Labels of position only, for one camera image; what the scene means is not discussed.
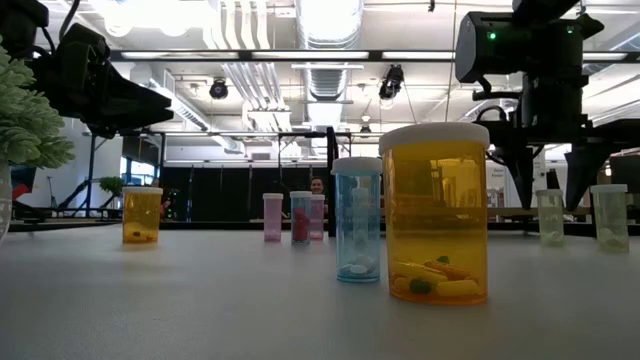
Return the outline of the dark monitor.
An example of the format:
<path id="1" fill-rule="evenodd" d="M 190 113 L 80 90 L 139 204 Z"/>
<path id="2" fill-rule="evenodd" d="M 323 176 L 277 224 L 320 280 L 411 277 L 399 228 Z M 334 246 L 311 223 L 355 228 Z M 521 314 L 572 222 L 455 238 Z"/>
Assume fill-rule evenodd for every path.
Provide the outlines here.
<path id="1" fill-rule="evenodd" d="M 627 191 L 640 194 L 640 155 L 616 155 L 609 158 L 611 183 L 627 186 Z"/>

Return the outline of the black partition wall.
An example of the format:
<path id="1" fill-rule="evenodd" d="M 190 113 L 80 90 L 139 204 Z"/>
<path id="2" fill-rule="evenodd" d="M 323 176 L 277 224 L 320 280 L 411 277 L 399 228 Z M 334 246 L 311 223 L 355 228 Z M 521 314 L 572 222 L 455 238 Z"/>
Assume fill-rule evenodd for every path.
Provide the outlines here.
<path id="1" fill-rule="evenodd" d="M 315 177 L 326 181 L 328 169 L 175 167 L 165 170 L 162 184 L 176 221 L 249 222 L 264 217 L 265 193 L 282 194 L 281 211 L 289 214 L 289 194 L 309 191 Z"/>

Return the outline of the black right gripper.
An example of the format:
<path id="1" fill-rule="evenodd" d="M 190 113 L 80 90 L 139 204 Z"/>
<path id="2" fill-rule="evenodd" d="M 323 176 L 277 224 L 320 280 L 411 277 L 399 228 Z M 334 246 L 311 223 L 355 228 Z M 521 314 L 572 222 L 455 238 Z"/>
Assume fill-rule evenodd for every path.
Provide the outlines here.
<path id="1" fill-rule="evenodd" d="M 484 126 L 495 146 L 492 156 L 505 166 L 513 179 L 520 203 L 530 209 L 533 197 L 534 152 L 532 146 L 570 143 L 565 154 L 567 183 L 565 205 L 575 210 L 585 192 L 611 154 L 620 149 L 640 147 L 640 120 L 620 119 L 595 126 L 582 112 L 582 88 L 588 79 L 534 79 L 523 77 L 519 92 L 493 92 L 486 79 L 476 99 L 511 98 L 517 101 L 512 111 L 501 110 L 497 120 L 485 120 L 481 110 L 475 123 Z"/>

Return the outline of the artificial green potted plant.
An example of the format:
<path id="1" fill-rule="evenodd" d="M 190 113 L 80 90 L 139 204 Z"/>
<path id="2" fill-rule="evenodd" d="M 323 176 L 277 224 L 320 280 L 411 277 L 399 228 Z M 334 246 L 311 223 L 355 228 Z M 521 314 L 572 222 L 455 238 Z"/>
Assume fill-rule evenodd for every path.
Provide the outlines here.
<path id="1" fill-rule="evenodd" d="M 0 37 L 0 244 L 12 215 L 12 165 L 56 169 L 73 160 L 73 143 L 60 134 L 64 121 L 42 92 L 33 71 L 4 48 Z"/>

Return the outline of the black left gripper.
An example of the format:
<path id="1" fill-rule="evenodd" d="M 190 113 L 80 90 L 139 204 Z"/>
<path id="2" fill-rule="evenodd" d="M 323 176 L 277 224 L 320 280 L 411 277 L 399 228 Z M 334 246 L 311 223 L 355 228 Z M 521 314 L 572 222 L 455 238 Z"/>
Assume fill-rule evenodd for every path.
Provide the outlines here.
<path id="1" fill-rule="evenodd" d="M 105 38 L 81 24 L 70 27 L 56 50 L 36 46 L 32 53 L 35 88 L 60 115 L 82 120 L 97 135 L 114 136 L 174 117 L 172 100 L 110 67 Z"/>

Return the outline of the silver ventilation duct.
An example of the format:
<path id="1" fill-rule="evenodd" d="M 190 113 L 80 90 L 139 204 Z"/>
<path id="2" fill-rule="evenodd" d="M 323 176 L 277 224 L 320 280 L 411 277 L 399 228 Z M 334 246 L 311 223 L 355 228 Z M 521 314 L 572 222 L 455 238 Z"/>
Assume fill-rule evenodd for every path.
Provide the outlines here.
<path id="1" fill-rule="evenodd" d="M 299 47 L 351 50 L 359 43 L 364 0 L 295 0 Z M 309 95 L 317 101 L 344 97 L 350 70 L 304 71 Z"/>

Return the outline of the small pink pill bottle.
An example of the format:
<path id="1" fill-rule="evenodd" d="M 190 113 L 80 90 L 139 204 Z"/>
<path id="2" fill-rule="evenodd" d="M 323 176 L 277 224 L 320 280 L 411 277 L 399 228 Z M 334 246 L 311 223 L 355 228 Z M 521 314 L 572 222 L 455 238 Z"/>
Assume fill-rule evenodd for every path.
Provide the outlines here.
<path id="1" fill-rule="evenodd" d="M 281 193 L 263 194 L 263 228 L 264 240 L 267 242 L 281 241 L 283 199 Z"/>
<path id="2" fill-rule="evenodd" d="M 322 240 L 324 238 L 325 196 L 313 194 L 310 203 L 310 238 Z"/>

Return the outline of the blue bottle with white pills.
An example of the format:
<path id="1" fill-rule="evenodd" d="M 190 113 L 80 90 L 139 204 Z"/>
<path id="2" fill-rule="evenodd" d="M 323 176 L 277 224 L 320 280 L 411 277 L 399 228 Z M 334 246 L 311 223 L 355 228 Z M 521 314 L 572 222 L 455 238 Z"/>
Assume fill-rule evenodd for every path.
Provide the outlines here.
<path id="1" fill-rule="evenodd" d="M 380 280 L 382 161 L 347 157 L 333 162 L 336 275 L 348 283 Z"/>

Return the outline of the blue bottle with red pills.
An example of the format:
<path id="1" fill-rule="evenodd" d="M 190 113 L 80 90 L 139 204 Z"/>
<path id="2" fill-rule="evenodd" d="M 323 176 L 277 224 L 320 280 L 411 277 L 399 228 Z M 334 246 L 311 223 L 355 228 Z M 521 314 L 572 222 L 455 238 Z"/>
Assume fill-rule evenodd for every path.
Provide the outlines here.
<path id="1" fill-rule="evenodd" d="M 290 193 L 291 241 L 294 244 L 309 241 L 311 196 L 310 191 Z"/>

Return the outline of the background potted plant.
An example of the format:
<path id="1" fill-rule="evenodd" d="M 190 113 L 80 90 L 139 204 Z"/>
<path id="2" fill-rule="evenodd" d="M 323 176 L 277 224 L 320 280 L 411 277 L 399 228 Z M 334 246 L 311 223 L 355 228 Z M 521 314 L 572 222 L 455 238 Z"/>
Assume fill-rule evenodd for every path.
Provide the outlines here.
<path id="1" fill-rule="evenodd" d="M 101 208 L 107 208 L 114 199 L 121 197 L 124 181 L 117 176 L 103 177 L 99 179 L 99 186 L 104 192 L 110 194 L 110 197 L 101 205 Z"/>

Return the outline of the black overhead crossbar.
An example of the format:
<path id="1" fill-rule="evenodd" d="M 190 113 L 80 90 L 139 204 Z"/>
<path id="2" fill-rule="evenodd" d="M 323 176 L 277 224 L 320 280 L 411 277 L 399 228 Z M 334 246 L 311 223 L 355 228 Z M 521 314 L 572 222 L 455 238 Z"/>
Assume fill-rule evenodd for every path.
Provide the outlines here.
<path id="1" fill-rule="evenodd" d="M 424 62 L 448 63 L 455 53 L 383 50 L 112 50 L 113 62 Z"/>

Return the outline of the large orange pill bottle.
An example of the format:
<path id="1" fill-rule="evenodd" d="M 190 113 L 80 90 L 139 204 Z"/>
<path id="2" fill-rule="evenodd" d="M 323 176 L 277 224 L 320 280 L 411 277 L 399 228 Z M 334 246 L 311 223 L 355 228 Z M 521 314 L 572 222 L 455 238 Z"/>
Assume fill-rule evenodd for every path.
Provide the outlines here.
<path id="1" fill-rule="evenodd" d="M 122 241 L 124 244 L 157 243 L 163 190 L 158 187 L 123 188 Z"/>
<path id="2" fill-rule="evenodd" d="M 473 123 L 411 125 L 380 138 L 392 296 L 486 302 L 488 148 L 488 130 Z"/>

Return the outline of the wooden shelf board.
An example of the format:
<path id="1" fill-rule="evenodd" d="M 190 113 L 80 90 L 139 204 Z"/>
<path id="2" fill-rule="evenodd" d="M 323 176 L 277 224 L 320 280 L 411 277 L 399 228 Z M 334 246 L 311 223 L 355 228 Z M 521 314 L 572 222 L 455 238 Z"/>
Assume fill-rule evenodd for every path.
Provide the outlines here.
<path id="1" fill-rule="evenodd" d="M 423 208 L 396 208 L 392 211 L 392 214 L 396 215 L 462 215 L 470 214 L 472 216 L 480 216 L 485 214 L 487 216 L 537 216 L 538 209 L 521 209 L 521 208 L 447 208 L 447 207 L 423 207 Z"/>

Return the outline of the black shelf post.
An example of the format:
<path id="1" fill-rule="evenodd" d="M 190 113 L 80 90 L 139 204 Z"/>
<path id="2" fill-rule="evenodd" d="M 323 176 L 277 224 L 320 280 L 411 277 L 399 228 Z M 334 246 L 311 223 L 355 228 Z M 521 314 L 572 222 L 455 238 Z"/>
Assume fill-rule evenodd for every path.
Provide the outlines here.
<path id="1" fill-rule="evenodd" d="M 332 174 L 333 164 L 339 158 L 336 132 L 333 127 L 326 129 L 327 139 L 327 169 L 329 172 L 327 180 L 328 197 L 328 235 L 330 238 L 336 237 L 336 184 L 335 176 Z"/>

